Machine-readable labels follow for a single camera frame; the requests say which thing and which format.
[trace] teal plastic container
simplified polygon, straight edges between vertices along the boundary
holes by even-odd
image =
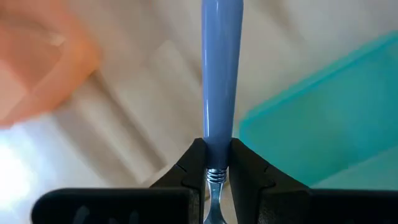
[[[309,186],[398,190],[398,32],[254,108],[238,135]]]

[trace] blurred background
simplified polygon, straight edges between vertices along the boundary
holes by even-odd
[[[202,136],[200,0],[68,3],[103,63],[52,113],[0,131],[1,223],[30,223],[53,189],[147,187]],[[244,3],[236,121],[398,29],[395,0]]]

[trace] blue utensil handle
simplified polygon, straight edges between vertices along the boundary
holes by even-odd
[[[243,0],[203,0],[203,127],[208,168],[228,166],[242,33]]]

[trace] plastic handle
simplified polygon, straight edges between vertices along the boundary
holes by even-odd
[[[204,140],[208,168],[228,166],[238,77],[243,0],[203,0]]]

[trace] orange plastic container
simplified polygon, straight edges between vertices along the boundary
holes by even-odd
[[[62,0],[0,3],[0,126],[50,111],[100,64],[98,46]]]

